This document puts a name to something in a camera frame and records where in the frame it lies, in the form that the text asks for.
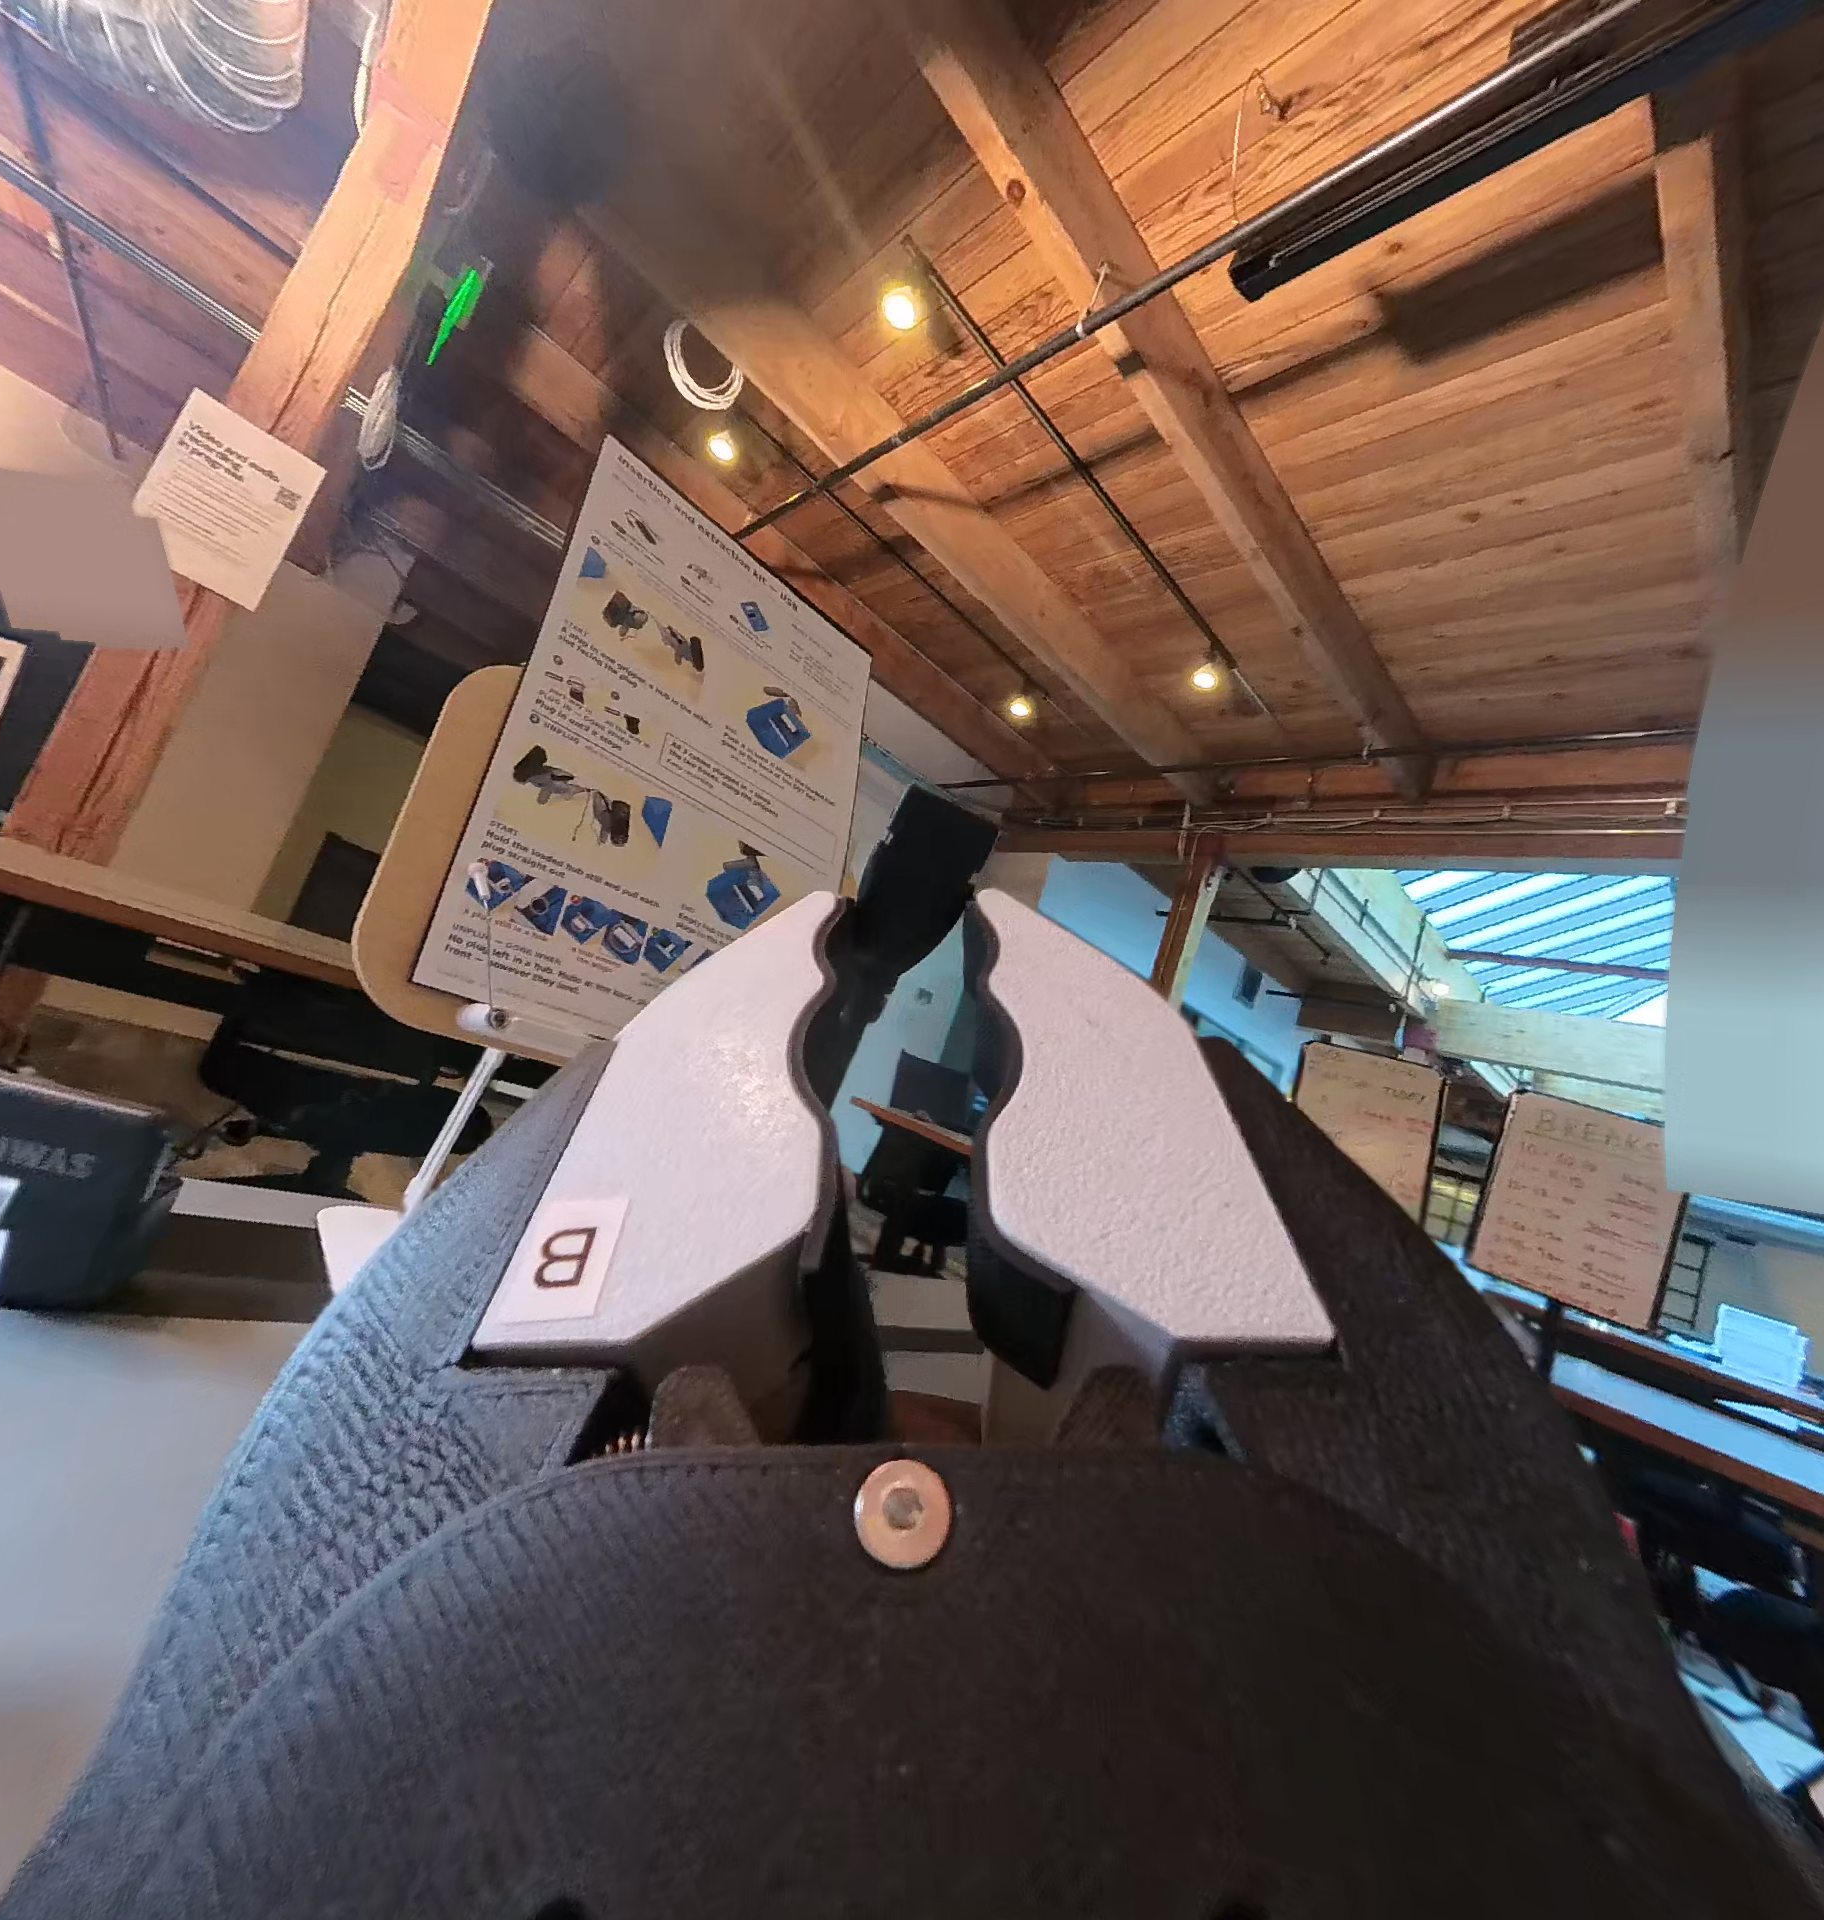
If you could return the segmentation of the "wooden poster board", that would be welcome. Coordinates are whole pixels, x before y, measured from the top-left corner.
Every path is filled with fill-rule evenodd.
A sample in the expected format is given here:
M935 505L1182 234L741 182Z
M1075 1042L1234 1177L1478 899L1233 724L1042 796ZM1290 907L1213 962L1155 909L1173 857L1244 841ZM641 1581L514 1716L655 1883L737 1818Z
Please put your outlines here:
M468 676L444 702L360 904L352 956L358 986L389 1017L441 1042L566 1066L598 1042L512 1013L486 994L431 991L413 980L522 679L520 667L486 667Z

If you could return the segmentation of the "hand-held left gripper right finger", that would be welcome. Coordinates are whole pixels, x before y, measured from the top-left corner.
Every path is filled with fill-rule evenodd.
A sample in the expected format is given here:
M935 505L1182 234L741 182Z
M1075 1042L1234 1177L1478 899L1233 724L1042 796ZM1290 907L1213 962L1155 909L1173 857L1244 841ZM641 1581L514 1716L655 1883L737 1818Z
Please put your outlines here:
M984 1436L1044 1442L1109 1367L1323 1358L1336 1331L1190 1026L996 889L968 917L988 1111L972 1154Z

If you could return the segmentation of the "white box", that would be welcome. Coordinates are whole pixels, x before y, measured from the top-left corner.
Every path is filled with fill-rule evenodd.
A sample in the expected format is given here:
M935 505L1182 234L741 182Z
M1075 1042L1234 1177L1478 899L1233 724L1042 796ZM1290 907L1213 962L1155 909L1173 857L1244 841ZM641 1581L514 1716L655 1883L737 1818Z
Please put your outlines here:
M1790 1392L1805 1391L1812 1340L1795 1323L1722 1302L1712 1351L1722 1370L1737 1377Z

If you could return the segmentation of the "silver flexible duct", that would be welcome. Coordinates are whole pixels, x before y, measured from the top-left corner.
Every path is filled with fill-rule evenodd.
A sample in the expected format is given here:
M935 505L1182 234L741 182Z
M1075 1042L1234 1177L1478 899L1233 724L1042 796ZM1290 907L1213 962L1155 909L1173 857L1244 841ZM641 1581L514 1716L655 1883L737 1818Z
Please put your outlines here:
M83 77L213 131L262 134L302 99L308 2L0 2Z

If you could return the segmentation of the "white paper notice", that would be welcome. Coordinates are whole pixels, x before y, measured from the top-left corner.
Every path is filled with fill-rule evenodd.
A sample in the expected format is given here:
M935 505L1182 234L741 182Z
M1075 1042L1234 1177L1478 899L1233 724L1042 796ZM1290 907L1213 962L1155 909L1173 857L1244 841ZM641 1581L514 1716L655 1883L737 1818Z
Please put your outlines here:
M323 464L193 389L131 500L180 579L253 613L323 485Z

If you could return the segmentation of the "instruction poster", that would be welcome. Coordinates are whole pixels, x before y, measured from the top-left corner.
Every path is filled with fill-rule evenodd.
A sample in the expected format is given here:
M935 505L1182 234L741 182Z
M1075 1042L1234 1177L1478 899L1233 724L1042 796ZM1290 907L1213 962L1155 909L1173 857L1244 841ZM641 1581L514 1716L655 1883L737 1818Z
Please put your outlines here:
M612 1039L836 892L870 657L609 438L413 984Z

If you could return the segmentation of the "black usb hub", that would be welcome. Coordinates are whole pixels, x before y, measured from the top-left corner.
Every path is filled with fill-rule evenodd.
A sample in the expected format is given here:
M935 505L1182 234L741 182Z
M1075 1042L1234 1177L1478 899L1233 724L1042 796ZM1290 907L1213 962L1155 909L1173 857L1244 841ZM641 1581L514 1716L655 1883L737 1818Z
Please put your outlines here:
M804 1077L824 1104L900 978L960 921L996 841L994 821L964 804L925 786L900 797L826 939L831 993L804 1032Z

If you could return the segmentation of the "black carrying case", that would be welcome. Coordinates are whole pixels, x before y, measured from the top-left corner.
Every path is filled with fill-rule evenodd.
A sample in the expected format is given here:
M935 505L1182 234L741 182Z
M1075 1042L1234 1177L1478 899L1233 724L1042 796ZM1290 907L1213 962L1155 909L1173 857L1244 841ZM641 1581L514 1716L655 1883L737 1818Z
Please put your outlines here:
M167 1112L0 1072L0 1177L18 1183L2 1222L0 1306L107 1306L171 1222L177 1164Z

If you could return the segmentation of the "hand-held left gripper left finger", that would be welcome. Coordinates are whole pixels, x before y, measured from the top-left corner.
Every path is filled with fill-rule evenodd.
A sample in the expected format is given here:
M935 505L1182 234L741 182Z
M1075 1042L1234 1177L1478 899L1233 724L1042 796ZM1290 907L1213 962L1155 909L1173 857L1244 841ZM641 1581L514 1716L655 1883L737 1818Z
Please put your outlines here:
M838 1145L804 1077L831 996L818 892L695 967L620 1032L470 1354L589 1363L646 1391L727 1373L756 1429L870 1442L887 1392Z

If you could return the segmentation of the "black track rail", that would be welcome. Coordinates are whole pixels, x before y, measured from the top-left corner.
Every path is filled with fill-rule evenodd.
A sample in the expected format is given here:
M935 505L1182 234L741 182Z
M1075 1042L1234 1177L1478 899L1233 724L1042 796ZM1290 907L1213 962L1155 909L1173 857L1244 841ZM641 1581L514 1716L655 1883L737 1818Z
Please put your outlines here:
M1261 299L1623 106L1692 82L1814 13L1824 13L1824 4L1701 4L1687 13L1609 4L1591 13L1258 216L1231 253L1231 282L1242 299Z

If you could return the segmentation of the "green exit light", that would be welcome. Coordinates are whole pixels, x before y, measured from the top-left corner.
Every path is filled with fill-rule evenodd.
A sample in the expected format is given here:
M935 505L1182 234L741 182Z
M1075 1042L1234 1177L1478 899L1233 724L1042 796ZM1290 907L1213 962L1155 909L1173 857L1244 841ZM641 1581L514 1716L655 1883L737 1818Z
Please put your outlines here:
M452 335L468 327L493 281L489 257L468 257L457 268L431 268L405 332L407 367L438 364Z

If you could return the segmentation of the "whiteboard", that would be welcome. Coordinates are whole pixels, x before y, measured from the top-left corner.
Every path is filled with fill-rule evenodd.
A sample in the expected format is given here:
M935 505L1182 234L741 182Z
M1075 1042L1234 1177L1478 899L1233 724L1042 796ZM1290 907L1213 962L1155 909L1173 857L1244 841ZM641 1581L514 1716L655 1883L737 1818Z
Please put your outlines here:
M1413 1222L1428 1189L1444 1122L1447 1077L1425 1062L1354 1046L1302 1048L1292 1102Z
M1517 1091L1467 1238L1467 1265L1567 1310L1650 1331L1690 1197L1666 1127Z

